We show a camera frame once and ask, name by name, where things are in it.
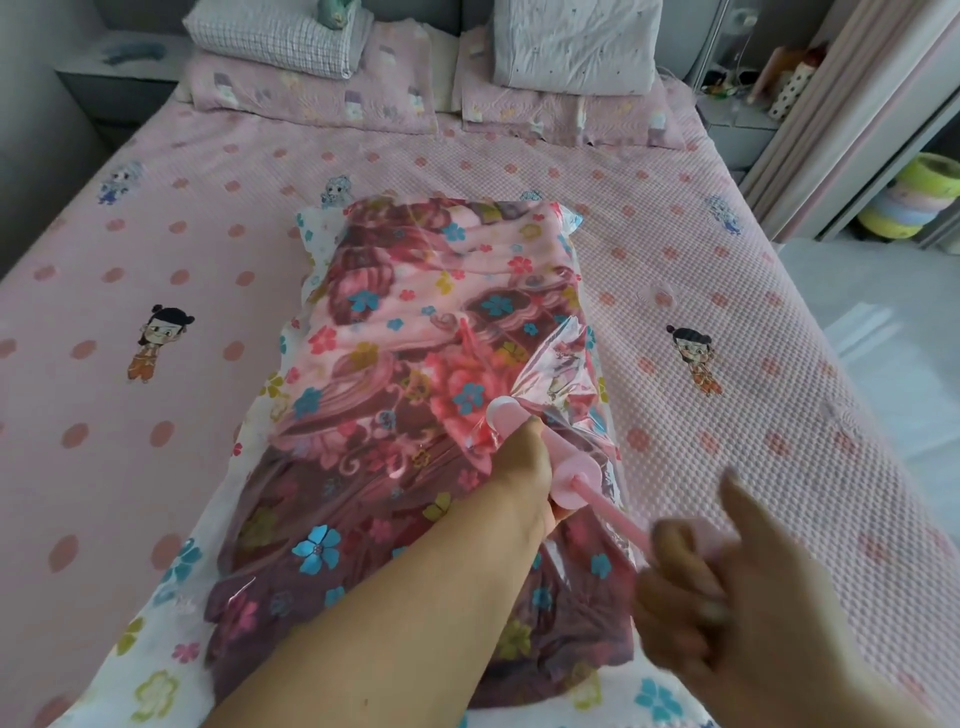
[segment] pink valve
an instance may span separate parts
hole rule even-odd
[[[513,397],[497,397],[487,406],[487,422],[503,438],[510,437],[529,419],[530,413]],[[589,505],[617,533],[639,548],[649,561],[652,556],[649,537],[604,497],[601,491],[603,474],[596,461],[552,429],[545,428],[542,438],[553,466],[553,482],[550,484],[553,501],[570,511]]]

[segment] hand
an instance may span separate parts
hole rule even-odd
[[[636,586],[647,656],[729,728],[817,725],[870,682],[826,571],[742,488],[720,483],[741,541],[708,564],[689,522],[660,522]]]
[[[561,508],[550,499],[553,467],[540,437],[544,427],[539,417],[531,417],[504,440],[493,454],[489,482],[501,483],[513,495],[532,500],[542,514],[543,538],[546,538],[572,511]]]

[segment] colorful storage bin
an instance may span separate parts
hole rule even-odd
[[[958,197],[960,162],[924,153],[907,164],[856,219],[875,235],[903,240],[920,232]]]

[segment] curtain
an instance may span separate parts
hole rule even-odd
[[[857,141],[917,81],[924,60],[955,26],[960,26],[956,0],[860,0],[741,185],[768,237],[785,241],[796,230],[810,206],[828,193]],[[905,130],[902,141],[914,131]]]

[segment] white floor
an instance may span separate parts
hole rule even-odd
[[[960,544],[960,256],[837,240],[780,260]]]

